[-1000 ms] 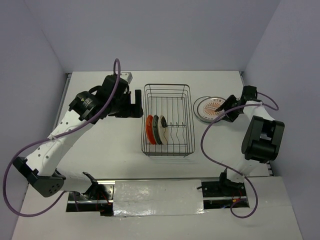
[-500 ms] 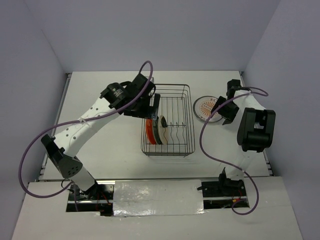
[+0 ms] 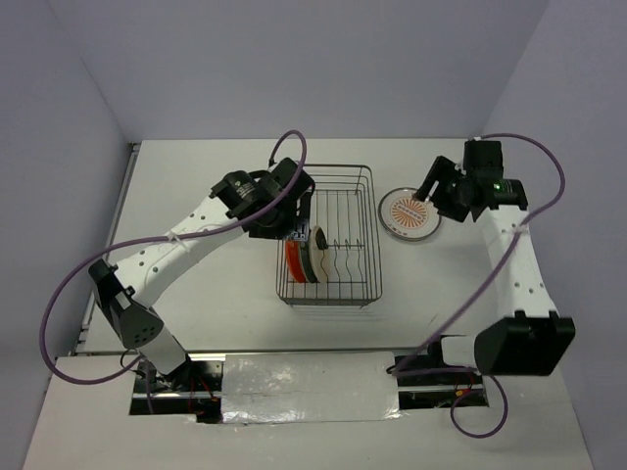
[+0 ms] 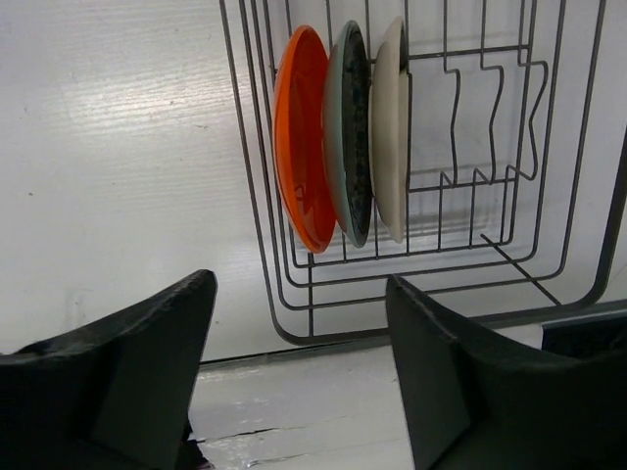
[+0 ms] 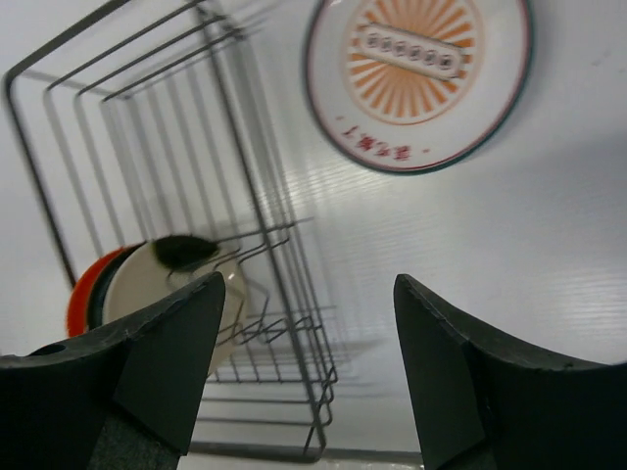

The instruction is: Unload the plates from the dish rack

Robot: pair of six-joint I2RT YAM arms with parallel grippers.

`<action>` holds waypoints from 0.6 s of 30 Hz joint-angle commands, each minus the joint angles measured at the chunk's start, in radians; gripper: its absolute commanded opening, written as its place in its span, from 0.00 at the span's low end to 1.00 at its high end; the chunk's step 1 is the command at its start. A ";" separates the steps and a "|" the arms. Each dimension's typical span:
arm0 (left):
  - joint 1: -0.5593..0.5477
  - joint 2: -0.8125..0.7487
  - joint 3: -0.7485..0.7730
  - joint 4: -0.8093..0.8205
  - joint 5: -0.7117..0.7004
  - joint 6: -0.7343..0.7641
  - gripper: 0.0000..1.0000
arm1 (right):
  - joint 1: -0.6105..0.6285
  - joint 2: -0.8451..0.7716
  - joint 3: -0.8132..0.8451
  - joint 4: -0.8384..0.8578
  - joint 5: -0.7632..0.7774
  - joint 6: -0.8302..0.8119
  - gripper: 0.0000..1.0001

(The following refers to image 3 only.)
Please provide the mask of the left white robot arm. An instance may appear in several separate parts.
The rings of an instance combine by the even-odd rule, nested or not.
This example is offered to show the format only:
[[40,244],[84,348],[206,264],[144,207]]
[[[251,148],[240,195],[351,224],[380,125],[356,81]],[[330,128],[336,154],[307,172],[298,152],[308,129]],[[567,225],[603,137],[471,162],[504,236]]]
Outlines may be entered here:
[[204,257],[242,235],[304,236],[314,188],[314,180],[289,158],[273,170],[231,171],[165,242],[115,264],[98,259],[89,266],[95,302],[122,345],[143,354],[168,389],[191,385],[200,371],[155,312],[159,297]]

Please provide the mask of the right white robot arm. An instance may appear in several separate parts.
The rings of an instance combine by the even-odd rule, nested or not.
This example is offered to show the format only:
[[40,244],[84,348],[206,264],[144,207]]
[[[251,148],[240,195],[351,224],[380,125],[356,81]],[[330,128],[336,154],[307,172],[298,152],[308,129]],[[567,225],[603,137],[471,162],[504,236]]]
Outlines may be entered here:
[[[414,198],[431,203],[444,218],[471,218],[486,245],[492,270],[486,280],[427,340],[438,344],[425,361],[428,376],[447,383],[461,368],[484,376],[549,376],[572,343],[576,329],[559,314],[542,277],[529,224],[560,195],[531,211],[522,183],[504,176],[502,133],[465,142],[455,164],[437,158]],[[474,336],[449,336],[457,322],[489,288],[497,294],[495,321]]]

